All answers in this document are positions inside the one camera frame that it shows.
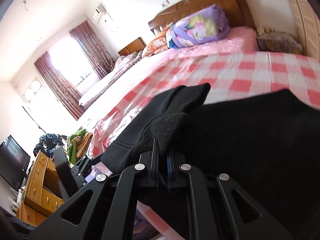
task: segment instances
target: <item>purple curtain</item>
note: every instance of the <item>purple curtain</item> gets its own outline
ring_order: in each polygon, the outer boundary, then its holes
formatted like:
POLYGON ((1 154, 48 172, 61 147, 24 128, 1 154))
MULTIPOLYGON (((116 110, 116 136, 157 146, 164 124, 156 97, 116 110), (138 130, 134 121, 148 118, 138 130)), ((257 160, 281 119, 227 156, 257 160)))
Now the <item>purple curtain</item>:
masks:
POLYGON ((75 86, 52 65, 50 54, 46 51, 35 62, 35 66, 55 96, 69 113, 78 120, 84 113, 84 108, 79 106, 81 94, 75 86))
POLYGON ((110 73, 114 60, 87 21, 71 30, 70 36, 79 43, 100 79, 110 73))

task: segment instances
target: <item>bedspread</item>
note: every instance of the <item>bedspread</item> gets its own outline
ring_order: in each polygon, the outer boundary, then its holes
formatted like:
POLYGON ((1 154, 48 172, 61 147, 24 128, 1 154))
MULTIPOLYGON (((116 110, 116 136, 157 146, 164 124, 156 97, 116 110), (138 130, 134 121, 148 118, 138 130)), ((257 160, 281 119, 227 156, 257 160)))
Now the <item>bedspread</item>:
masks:
MULTIPOLYGON (((310 57, 273 52, 157 56, 140 61, 102 95, 113 98, 110 105, 101 100, 103 111, 79 120, 93 133, 91 156, 103 153, 153 96, 179 85, 209 83, 205 104, 289 88, 302 102, 320 108, 320 62, 310 57), (134 68, 141 72, 132 80, 134 68)), ((111 173, 106 167, 103 172, 111 173)), ((150 208, 141 203, 137 208, 168 239, 181 239, 150 208)))
POLYGON ((120 66, 115 66, 115 69, 96 83, 89 89, 79 100, 79 105, 87 109, 95 100, 97 100, 114 82, 118 80, 128 69, 137 64, 142 59, 142 52, 139 52, 136 57, 128 58, 120 66))

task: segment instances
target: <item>television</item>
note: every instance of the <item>television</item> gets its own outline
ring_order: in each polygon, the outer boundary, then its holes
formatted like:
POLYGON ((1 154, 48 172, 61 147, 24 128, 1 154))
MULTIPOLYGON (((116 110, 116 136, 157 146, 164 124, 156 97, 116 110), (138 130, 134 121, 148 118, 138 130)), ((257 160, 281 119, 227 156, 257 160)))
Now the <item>television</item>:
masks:
POLYGON ((28 169, 30 156, 10 135, 0 145, 0 175, 16 191, 19 191, 28 169))

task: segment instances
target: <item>wall hook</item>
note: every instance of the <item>wall hook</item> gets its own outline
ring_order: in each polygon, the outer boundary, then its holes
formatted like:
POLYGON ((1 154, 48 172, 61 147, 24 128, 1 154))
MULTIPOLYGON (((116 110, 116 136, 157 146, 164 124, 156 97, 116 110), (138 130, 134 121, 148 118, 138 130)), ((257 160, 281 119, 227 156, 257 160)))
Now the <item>wall hook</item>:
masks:
POLYGON ((28 9, 27 9, 27 2, 26 2, 26 0, 24 0, 24 1, 23 1, 23 3, 24 3, 24 9, 25 9, 26 11, 28 11, 28 9))

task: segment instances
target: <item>purple blanket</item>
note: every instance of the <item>purple blanket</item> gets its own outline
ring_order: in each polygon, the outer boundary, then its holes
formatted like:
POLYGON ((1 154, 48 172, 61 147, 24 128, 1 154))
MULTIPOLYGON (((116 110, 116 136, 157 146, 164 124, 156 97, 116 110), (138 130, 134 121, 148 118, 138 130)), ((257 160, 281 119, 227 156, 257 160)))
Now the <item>purple blanket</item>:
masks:
POLYGON ((171 40, 178 48, 190 47, 221 40, 230 29, 224 11, 214 4, 171 25, 167 32, 167 43, 170 48, 171 40))

